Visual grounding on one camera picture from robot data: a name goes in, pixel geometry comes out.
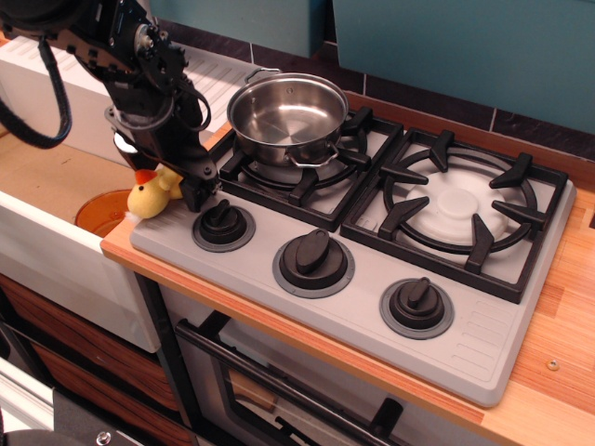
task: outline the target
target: cast iron grate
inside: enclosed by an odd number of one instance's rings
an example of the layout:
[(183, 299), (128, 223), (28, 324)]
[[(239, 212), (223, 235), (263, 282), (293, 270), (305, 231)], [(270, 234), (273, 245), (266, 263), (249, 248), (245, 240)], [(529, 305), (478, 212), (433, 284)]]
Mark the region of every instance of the cast iron grate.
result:
[[(403, 138), (402, 125), (380, 120), (366, 107), (351, 112), (350, 119), (345, 121), (341, 130), (341, 139), (337, 144), (339, 156), (334, 161), (341, 163), (342, 168), (331, 177), (320, 178), (317, 169), (313, 168), (301, 169), (301, 179), (297, 183), (264, 177), (253, 168), (254, 160), (234, 147), (233, 130), (211, 150), (211, 156), (218, 162), (231, 153), (231, 157), (219, 168), (225, 192), (318, 228), (334, 231), (370, 180), (373, 166)], [(367, 154), (366, 135), (370, 132), (387, 136), (372, 158)], [(339, 197), (332, 210), (324, 212), (313, 205), (318, 199), (314, 192), (326, 188), (330, 190), (343, 181), (349, 186), (341, 192), (343, 196)]]
[[(426, 149), (409, 154), (408, 149), (412, 144)], [(462, 245), (436, 240), (409, 224), (409, 220), (428, 205), (430, 198), (419, 197), (396, 203), (392, 193), (393, 186), (398, 183), (427, 184), (428, 178), (416, 172), (415, 165), (422, 160), (430, 160), (438, 171), (447, 173), (451, 157), (498, 171), (499, 174), (489, 183), (491, 189), (518, 189), (519, 194), (524, 197), (524, 205), (492, 202), (496, 211), (518, 223), (516, 230), (496, 241), (482, 218), (474, 214), (471, 222), (473, 244)], [(449, 131), (443, 131), (437, 136), (411, 129), (400, 147), (387, 155), (383, 165), (377, 169), (361, 200), (342, 224), (341, 235), (491, 295), (519, 303), (567, 179), (568, 176), (563, 172), (533, 164), (532, 157), (526, 153), (521, 153), (516, 159), (510, 158), (457, 142), (455, 135)], [(538, 210), (538, 199), (529, 180), (545, 182), (553, 188), (543, 212)], [(366, 229), (358, 221), (379, 192), (383, 194), (387, 216), (377, 231)], [(406, 237), (397, 237), (399, 232)], [(421, 247), (410, 243), (411, 240)], [(510, 249), (521, 240), (529, 241), (531, 247), (518, 281), (507, 282), (482, 271), (489, 255)], [(448, 256), (436, 255), (436, 252), (465, 256), (467, 260), (460, 264)]]

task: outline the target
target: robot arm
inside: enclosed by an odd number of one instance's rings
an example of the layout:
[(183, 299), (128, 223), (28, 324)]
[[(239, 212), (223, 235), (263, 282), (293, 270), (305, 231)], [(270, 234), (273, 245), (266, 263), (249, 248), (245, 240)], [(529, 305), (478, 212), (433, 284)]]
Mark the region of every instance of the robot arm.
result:
[(209, 124), (208, 104), (183, 72), (182, 48), (135, 0), (0, 0), (0, 25), (9, 36), (45, 40), (73, 54), (112, 99), (105, 115), (126, 161), (134, 169), (167, 165), (184, 178), (189, 209), (200, 211), (219, 184), (198, 138)]

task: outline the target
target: stove knob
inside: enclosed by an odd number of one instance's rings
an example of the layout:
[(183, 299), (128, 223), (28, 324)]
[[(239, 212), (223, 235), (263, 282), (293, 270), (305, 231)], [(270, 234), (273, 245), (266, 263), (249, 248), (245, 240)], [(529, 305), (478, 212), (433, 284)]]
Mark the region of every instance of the stove knob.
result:
[(341, 246), (326, 230), (297, 237), (284, 249), (279, 268), (285, 279), (307, 290), (334, 285), (345, 275), (348, 261)]
[(221, 200), (205, 212), (199, 227), (203, 238), (213, 244), (233, 243), (242, 237), (247, 223), (244, 215), (229, 200)]
[(443, 319), (444, 302), (438, 290), (424, 277), (399, 286), (390, 297), (389, 310), (405, 327), (426, 330)]

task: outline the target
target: orange bowl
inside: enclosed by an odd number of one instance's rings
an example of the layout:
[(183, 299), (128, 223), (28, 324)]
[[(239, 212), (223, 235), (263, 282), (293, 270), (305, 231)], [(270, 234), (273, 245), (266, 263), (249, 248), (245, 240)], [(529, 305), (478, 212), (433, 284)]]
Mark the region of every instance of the orange bowl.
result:
[(126, 216), (128, 190), (113, 190), (102, 193), (86, 202), (76, 214), (74, 224), (79, 228), (105, 237)]

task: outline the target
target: teal wall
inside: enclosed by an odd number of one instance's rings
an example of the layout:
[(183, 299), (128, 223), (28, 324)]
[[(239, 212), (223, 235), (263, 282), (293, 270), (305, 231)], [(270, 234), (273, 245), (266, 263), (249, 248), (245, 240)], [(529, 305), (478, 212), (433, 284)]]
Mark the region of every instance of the teal wall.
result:
[(592, 0), (335, 0), (342, 67), (595, 133)]
[(326, 0), (151, 0), (161, 19), (309, 57), (323, 44)]

